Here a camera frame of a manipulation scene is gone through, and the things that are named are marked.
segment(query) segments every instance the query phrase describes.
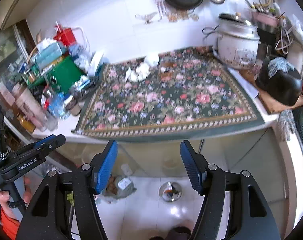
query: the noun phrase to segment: floral mat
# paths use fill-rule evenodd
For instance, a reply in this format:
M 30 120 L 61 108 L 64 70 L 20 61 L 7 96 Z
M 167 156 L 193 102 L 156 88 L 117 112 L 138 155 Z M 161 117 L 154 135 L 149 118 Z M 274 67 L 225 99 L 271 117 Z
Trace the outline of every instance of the floral mat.
M 143 58 L 107 64 L 101 85 L 82 111 L 74 133 L 118 141 L 205 138 L 264 123 L 243 88 L 206 47 L 160 54 L 172 77 L 155 67 L 146 80 L 124 82 Z

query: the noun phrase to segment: cutting board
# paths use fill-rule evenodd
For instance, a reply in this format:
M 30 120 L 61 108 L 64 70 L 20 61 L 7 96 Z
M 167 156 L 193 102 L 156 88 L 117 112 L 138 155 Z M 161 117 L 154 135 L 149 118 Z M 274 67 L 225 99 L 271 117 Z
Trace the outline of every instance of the cutting board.
M 280 113 L 283 110 L 295 109 L 303 105 L 303 96 L 300 96 L 298 98 L 294 106 L 283 105 L 282 103 L 274 99 L 271 95 L 269 95 L 266 91 L 260 89 L 255 83 L 253 74 L 250 73 L 248 70 L 240 70 L 239 73 L 245 80 L 247 80 L 250 84 L 252 84 L 253 86 L 255 86 L 255 88 L 259 90 L 258 97 L 269 114 Z

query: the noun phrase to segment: white tile floor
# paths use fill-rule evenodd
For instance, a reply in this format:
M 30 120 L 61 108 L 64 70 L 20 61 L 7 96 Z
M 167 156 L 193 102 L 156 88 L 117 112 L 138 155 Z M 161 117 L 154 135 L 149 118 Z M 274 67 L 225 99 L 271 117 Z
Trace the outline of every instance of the white tile floor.
M 203 196 L 199 196 L 186 178 L 131 177 L 137 191 L 116 204 L 99 203 L 97 209 L 109 240 L 148 240 L 153 236 L 166 237 L 178 225 L 193 229 L 199 215 Z M 182 197 L 175 203 L 165 203 L 158 196 L 160 185 L 167 181 L 178 182 Z M 224 210 L 217 239 L 226 234 L 229 216 L 229 192 L 226 192 Z M 77 224 L 72 232 L 78 233 Z

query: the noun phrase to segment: metal bowl on floor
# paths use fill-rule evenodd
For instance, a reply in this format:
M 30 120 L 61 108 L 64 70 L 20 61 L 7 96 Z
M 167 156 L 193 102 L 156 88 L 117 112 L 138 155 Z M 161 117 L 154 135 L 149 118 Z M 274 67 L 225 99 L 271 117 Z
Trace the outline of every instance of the metal bowl on floor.
M 165 202 L 175 202 L 180 199 L 182 188 L 177 182 L 168 181 L 159 187 L 159 196 Z

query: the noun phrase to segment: orange sleeve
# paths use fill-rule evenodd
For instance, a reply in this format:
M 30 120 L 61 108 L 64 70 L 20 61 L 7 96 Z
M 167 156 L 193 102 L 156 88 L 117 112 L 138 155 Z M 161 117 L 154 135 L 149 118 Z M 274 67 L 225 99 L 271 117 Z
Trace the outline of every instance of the orange sleeve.
M 3 230 L 9 236 L 11 240 L 16 239 L 19 221 L 12 219 L 6 215 L 3 209 L 1 209 L 1 222 L 3 223 Z

